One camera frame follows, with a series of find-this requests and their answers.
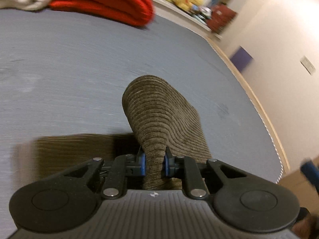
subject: light switch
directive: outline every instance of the light switch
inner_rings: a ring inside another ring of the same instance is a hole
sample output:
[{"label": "light switch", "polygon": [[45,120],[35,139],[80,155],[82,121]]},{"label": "light switch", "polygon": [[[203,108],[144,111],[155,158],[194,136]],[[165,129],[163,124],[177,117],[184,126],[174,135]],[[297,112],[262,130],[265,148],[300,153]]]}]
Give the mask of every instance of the light switch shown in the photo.
[{"label": "light switch", "polygon": [[302,59],[300,59],[300,62],[302,65],[307,69],[310,75],[313,75],[316,71],[314,65],[306,58],[306,56],[303,56]]}]

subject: blue-gray sheet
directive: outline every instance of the blue-gray sheet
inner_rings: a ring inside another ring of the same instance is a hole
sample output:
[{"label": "blue-gray sheet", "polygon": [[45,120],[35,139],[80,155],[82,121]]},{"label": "blue-gray sheet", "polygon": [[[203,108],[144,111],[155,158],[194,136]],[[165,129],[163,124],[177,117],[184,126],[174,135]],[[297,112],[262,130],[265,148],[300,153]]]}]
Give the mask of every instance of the blue-gray sheet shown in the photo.
[{"label": "blue-gray sheet", "polygon": [[202,37],[161,17],[146,28],[78,13],[0,11],[0,237],[13,147],[39,136],[131,131],[121,99],[136,77],[167,80],[198,110],[212,155],[275,182],[281,165],[254,106]]}]

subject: silver rivet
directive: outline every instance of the silver rivet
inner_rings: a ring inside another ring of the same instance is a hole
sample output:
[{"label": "silver rivet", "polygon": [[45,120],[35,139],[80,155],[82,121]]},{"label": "silver rivet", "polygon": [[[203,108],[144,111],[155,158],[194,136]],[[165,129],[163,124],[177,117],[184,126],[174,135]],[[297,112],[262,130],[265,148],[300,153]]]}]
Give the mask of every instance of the silver rivet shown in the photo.
[{"label": "silver rivet", "polygon": [[191,190],[190,194],[194,197],[201,198],[206,195],[206,191],[202,189],[193,189]]},{"label": "silver rivet", "polygon": [[108,197],[115,197],[119,194],[119,191],[116,188],[107,188],[103,191],[103,194]]}]

